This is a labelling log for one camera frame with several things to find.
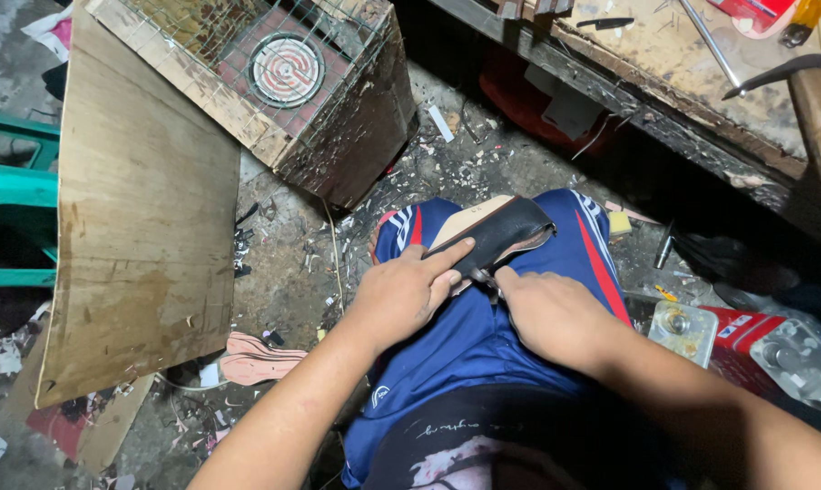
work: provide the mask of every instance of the person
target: person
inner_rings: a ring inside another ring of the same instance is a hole
[[[448,299],[473,240],[422,259],[459,206],[384,216],[345,316],[189,488],[301,487],[366,373],[350,487],[821,488],[820,433],[627,324],[601,208],[569,189],[535,201],[557,235],[496,272],[494,305],[478,288]]]

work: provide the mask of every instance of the hammer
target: hammer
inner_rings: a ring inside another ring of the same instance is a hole
[[[803,144],[821,175],[821,54],[808,54],[781,64],[731,89],[722,100],[780,80],[788,80]]]

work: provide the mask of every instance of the hand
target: hand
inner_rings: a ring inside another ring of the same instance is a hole
[[[591,295],[589,289],[553,272],[527,272],[510,267],[495,272],[511,319],[522,343],[541,358],[579,372],[590,371],[620,332],[630,331]]]
[[[474,239],[467,238],[422,260],[426,248],[410,245],[400,257],[373,266],[361,277],[347,323],[359,328],[378,353],[405,340],[428,323],[449,289],[462,280],[450,268],[472,249]]]

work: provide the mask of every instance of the wire mesh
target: wire mesh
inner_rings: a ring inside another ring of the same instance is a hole
[[[305,145],[385,43],[365,0],[120,1]]]

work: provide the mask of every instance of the forearm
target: forearm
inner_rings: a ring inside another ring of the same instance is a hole
[[[252,407],[190,489],[299,488],[321,441],[378,352],[346,317]]]
[[[621,323],[581,366],[640,406],[721,485],[821,488],[821,434]]]

